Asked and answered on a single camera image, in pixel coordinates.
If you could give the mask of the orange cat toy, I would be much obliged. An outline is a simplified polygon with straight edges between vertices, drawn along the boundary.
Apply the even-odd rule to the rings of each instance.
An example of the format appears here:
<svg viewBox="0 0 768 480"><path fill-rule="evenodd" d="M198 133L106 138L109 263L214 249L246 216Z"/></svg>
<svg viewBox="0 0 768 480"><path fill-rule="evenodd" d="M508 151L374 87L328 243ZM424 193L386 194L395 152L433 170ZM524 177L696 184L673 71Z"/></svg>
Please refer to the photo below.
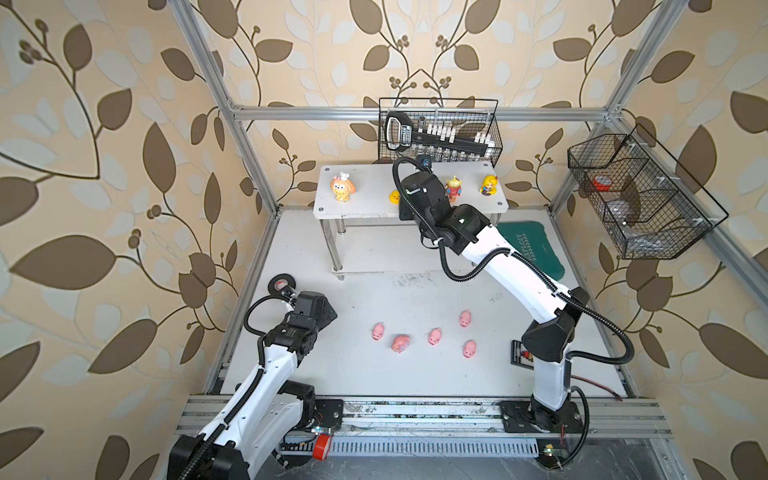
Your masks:
<svg viewBox="0 0 768 480"><path fill-rule="evenodd" d="M334 176L330 183L331 190L337 202L346 203L356 193L356 187L346 172Z"/></svg>

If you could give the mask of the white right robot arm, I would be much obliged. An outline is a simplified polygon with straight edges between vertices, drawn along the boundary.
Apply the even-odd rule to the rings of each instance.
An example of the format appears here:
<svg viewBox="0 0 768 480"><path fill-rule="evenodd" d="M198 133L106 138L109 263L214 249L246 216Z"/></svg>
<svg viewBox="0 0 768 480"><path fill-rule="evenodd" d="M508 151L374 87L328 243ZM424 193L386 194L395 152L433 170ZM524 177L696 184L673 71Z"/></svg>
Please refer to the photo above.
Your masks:
<svg viewBox="0 0 768 480"><path fill-rule="evenodd" d="M402 218L416 222L437 249L449 279L467 282L486 272L529 312L522 344L534 358L534 413L557 414L569 399L568 354L583 303L517 251L475 207L453 206L433 173L419 169L401 179L392 168Z"/></svg>

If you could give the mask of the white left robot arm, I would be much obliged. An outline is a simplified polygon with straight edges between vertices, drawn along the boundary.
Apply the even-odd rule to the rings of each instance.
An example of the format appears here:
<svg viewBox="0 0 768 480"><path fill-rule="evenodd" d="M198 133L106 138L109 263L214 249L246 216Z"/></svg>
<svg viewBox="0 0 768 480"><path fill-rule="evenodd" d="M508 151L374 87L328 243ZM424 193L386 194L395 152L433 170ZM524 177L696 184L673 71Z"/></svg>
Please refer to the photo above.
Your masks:
<svg viewBox="0 0 768 480"><path fill-rule="evenodd" d="M249 324L261 304L287 305L267 332ZM169 454L169 479L251 479L287 433L315 420L315 390L290 377L312 351L318 334L337 318L325 295L287 287L254 302L243 328L256 337L257 361L221 411L199 433L182 435Z"/></svg>

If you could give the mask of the red emergency button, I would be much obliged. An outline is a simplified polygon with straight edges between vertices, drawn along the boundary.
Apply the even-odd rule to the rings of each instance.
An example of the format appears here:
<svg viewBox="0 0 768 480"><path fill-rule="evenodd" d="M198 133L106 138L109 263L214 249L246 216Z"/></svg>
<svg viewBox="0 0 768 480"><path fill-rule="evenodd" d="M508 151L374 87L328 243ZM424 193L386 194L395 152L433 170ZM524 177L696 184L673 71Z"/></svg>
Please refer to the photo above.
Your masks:
<svg viewBox="0 0 768 480"><path fill-rule="evenodd" d="M312 450L312 457L318 461L325 461L329 455L332 446L333 436L329 434L320 434L317 436Z"/></svg>

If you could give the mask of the black tape roll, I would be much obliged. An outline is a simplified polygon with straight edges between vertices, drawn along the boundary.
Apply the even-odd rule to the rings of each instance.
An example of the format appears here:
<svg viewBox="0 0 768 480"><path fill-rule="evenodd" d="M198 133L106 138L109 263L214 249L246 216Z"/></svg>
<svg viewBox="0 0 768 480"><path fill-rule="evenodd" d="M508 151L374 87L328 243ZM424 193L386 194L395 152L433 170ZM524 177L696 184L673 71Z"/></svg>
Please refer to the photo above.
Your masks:
<svg viewBox="0 0 768 480"><path fill-rule="evenodd" d="M296 289L296 280L288 273L274 276L267 284L271 296L291 297Z"/></svg>

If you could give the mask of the green plastic tool case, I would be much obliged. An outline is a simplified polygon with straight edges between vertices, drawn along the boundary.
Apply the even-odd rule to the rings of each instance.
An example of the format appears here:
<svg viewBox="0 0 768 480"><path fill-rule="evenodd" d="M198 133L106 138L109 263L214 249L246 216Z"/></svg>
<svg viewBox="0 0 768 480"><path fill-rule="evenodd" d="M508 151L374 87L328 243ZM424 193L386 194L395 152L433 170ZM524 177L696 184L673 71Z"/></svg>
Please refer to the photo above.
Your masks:
<svg viewBox="0 0 768 480"><path fill-rule="evenodd" d="M565 268L554 252L544 226L536 221L504 222L497 226L500 234L526 259L553 280L560 281Z"/></svg>

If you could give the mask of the aluminium frame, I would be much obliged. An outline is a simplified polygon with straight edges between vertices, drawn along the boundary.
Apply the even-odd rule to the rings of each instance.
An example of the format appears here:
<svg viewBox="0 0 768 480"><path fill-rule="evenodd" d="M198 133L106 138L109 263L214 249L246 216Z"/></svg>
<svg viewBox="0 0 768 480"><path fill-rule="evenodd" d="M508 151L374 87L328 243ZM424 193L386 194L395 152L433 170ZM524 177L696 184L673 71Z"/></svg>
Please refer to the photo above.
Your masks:
<svg viewBox="0 0 768 480"><path fill-rule="evenodd" d="M389 162L389 109L490 113L511 210L550 208L692 479L767 475L763 1L190 1L271 207L289 153Z"/></svg>

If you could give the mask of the alien figure toy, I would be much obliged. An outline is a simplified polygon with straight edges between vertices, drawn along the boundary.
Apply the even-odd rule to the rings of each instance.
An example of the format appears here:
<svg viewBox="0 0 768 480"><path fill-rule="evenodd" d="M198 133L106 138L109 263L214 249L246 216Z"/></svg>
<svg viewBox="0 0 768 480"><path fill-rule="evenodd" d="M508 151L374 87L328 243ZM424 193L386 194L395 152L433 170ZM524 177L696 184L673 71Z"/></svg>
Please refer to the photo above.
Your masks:
<svg viewBox="0 0 768 480"><path fill-rule="evenodd" d="M445 184L445 193L449 202L451 204L455 203L462 193L462 181L456 176L448 179Z"/></svg>

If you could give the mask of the large pink pig toy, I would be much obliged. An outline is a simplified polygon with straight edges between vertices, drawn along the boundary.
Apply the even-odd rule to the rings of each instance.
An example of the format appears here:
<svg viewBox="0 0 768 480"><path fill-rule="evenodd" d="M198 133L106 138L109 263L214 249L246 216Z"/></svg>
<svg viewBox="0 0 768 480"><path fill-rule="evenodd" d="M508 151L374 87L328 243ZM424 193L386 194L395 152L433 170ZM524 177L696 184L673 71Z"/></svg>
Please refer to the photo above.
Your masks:
<svg viewBox="0 0 768 480"><path fill-rule="evenodd" d="M395 353L403 353L410 345L409 335L398 335L392 342L391 349Z"/></svg>

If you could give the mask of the black socket set holder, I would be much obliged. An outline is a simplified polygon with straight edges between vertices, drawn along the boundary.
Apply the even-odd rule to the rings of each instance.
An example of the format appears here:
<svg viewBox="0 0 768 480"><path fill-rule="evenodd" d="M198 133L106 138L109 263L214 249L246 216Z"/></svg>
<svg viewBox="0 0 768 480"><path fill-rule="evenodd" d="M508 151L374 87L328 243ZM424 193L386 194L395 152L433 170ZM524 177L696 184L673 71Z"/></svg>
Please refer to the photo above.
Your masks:
<svg viewBox="0 0 768 480"><path fill-rule="evenodd" d="M384 122L384 145L390 151L403 152L416 147L435 147L468 155L492 156L500 147L484 130L470 130L468 137L446 122L430 123L426 118L412 120L402 111L390 111Z"/></svg>

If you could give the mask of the white two-tier shelf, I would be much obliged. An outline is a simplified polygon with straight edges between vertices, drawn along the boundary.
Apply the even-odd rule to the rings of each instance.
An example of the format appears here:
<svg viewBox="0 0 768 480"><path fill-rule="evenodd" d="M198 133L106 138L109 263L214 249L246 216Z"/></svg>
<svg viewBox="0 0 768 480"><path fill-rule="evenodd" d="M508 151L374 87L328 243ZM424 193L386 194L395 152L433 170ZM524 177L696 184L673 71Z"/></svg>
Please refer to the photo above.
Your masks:
<svg viewBox="0 0 768 480"><path fill-rule="evenodd" d="M477 208L492 223L508 210L503 193L481 194L485 177L495 175L483 162L437 163L433 172L442 183L456 176L462 193L456 205ZM356 193L340 202L331 189L334 177L347 173ZM413 221L400 221L391 164L332 165L321 169L313 215L320 222L331 258L331 271L339 278L367 273L421 273L440 270L437 251L424 248Z"/></svg>

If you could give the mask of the yellow bear toy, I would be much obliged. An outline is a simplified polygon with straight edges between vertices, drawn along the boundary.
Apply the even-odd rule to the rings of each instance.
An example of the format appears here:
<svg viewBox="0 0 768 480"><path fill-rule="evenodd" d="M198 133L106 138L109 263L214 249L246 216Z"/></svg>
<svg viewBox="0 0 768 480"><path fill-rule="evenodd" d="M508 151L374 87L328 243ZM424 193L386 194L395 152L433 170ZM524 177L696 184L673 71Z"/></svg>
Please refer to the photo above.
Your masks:
<svg viewBox="0 0 768 480"><path fill-rule="evenodd" d="M497 193L498 177L495 175L486 176L481 184L480 193L483 196L492 196Z"/></svg>

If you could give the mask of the red tape roll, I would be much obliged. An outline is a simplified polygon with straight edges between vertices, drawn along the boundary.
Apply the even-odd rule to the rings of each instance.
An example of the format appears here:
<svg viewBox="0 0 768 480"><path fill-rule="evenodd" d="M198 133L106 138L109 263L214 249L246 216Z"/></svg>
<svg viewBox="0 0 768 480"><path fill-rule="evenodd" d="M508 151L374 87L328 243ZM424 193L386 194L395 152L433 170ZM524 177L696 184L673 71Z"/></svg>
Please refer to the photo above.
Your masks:
<svg viewBox="0 0 768 480"><path fill-rule="evenodd" d="M606 175L596 175L592 179L592 185L598 192L608 192L613 186L613 180Z"/></svg>

